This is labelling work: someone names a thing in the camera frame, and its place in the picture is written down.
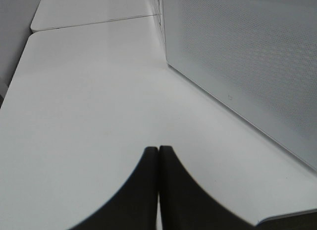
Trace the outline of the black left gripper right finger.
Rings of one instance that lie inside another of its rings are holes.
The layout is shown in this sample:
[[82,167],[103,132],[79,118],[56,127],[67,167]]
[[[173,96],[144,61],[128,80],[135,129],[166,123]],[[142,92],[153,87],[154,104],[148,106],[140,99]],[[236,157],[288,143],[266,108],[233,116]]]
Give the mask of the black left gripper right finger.
[[210,197],[186,171],[171,146],[160,146],[159,203],[164,230],[253,230]]

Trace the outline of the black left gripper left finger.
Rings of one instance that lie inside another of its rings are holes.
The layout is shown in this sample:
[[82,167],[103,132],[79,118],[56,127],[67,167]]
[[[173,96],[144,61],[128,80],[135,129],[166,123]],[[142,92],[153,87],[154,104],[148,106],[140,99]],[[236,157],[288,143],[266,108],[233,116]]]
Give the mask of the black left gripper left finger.
[[122,187],[73,230],[155,230],[158,206],[159,151],[145,148]]

